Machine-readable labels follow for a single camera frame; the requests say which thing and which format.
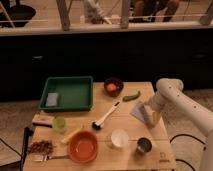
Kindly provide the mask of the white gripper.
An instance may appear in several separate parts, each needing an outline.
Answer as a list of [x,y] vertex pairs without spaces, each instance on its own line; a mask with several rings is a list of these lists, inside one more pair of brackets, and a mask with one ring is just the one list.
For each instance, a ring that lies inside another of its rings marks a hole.
[[155,127],[161,119],[160,112],[164,108],[164,100],[162,98],[153,96],[148,100],[147,104],[153,110],[149,111],[147,114],[147,125],[149,127]]

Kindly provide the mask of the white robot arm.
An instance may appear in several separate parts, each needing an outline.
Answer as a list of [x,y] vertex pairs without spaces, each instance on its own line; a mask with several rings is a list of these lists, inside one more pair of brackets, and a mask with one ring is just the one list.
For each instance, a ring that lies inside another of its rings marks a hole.
[[213,112],[186,96],[180,79],[161,78],[156,83],[157,91],[148,100],[151,110],[160,113],[170,101],[176,105],[206,136],[199,171],[213,171]]

